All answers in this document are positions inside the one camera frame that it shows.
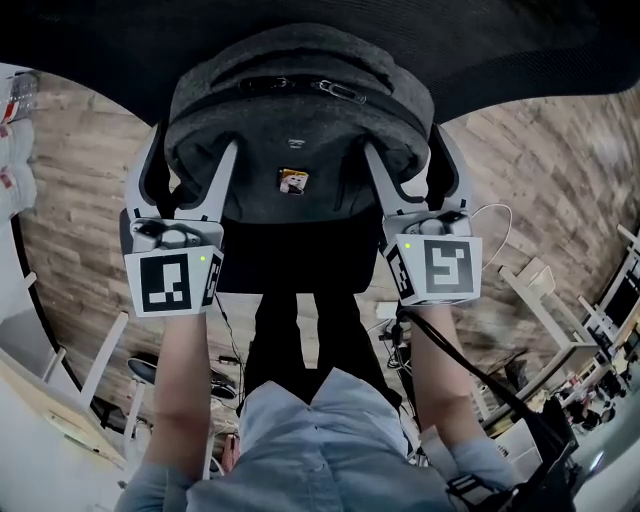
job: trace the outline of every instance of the shirt sleeve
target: shirt sleeve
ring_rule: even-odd
[[[492,439],[467,441],[454,446],[450,452],[460,476],[474,475],[486,484],[502,490],[522,483],[515,468],[498,451]]]
[[[184,512],[194,482],[183,472],[143,464],[120,496],[114,512]]]

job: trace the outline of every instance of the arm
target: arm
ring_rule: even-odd
[[[154,398],[155,423],[145,462],[201,479],[211,402],[204,314],[167,319]]]
[[[449,306],[419,307],[413,311],[462,352]],[[473,412],[469,373],[415,325],[411,329],[411,367],[418,417],[424,430],[435,425],[449,449],[486,437]]]

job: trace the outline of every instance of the black pants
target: black pants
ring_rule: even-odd
[[[307,370],[296,323],[296,295],[267,294],[256,313],[256,336],[245,369],[245,393],[274,381],[306,403],[311,403],[332,368],[339,368],[377,389],[396,409],[402,398],[389,389],[371,340],[360,323],[353,295],[316,294],[318,308],[318,369]]]

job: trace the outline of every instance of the shirt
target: shirt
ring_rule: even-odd
[[[263,384],[247,397],[239,431],[241,455],[228,475],[194,484],[170,468],[144,465],[117,512],[464,510],[433,467],[407,462],[397,411],[341,370],[332,370],[310,405]],[[451,454],[460,475],[500,489],[517,483],[488,438]]]

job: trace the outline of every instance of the dark gray backpack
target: dark gray backpack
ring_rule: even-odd
[[[241,41],[180,79],[165,157],[195,207],[236,138],[227,219],[335,221],[376,202],[363,140],[375,143],[402,183],[427,163],[432,120],[429,91],[387,52],[323,25],[288,25]],[[282,193],[285,169],[308,174],[303,194]]]

